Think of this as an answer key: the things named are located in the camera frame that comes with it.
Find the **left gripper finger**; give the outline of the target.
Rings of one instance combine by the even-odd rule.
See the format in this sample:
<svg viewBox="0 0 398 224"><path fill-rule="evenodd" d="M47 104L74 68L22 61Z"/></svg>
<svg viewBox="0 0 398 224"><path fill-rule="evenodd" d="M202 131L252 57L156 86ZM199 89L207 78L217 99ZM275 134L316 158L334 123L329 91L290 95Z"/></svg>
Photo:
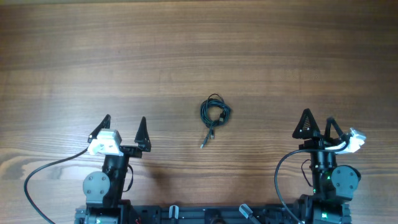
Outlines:
<svg viewBox="0 0 398 224"><path fill-rule="evenodd" d="M152 145L150 142L149 133L147 131L147 121L145 116L143 116L141 119L134 142L137 144L140 150L146 152L151 151Z"/></svg>
<svg viewBox="0 0 398 224"><path fill-rule="evenodd" d="M97 135L102 129L109 129L111 125L111 115L107 114L99 125L90 133L88 136L88 143L91 143L92 140L97 139Z"/></svg>

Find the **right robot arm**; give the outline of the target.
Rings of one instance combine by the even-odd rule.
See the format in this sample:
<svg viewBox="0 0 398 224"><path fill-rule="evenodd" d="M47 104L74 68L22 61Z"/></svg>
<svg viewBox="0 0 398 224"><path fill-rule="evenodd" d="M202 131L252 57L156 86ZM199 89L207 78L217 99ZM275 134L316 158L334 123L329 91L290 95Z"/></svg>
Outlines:
<svg viewBox="0 0 398 224"><path fill-rule="evenodd" d="M302 223L350 224L348 203L358 188L361 174L349 165L339 166L336 156L358 151L366 136L354 128L344 133L334 118L327 119L322 134L311 111L305 109L292 137L303 139L299 149L310 153L313 188L312 195L302 195L295 201L293 214Z"/></svg>

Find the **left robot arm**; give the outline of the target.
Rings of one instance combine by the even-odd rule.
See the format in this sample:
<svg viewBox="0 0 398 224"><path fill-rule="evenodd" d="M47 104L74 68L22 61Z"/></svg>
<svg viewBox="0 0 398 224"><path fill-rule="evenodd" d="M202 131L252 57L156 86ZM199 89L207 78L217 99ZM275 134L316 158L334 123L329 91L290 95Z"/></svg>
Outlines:
<svg viewBox="0 0 398 224"><path fill-rule="evenodd" d="M106 115L102 122L88 136L88 152L91 155L103 154L101 171L86 176L83 193L86 207L77 209L75 223L79 224L125 224L141 223L140 215L134 210L130 200L123 200L126 191L124 184L128 171L133 171L129 159L141 158L143 152L151 150L147 122L141 119L134 142L135 146L123 146L118 130L111 129L111 116Z"/></svg>

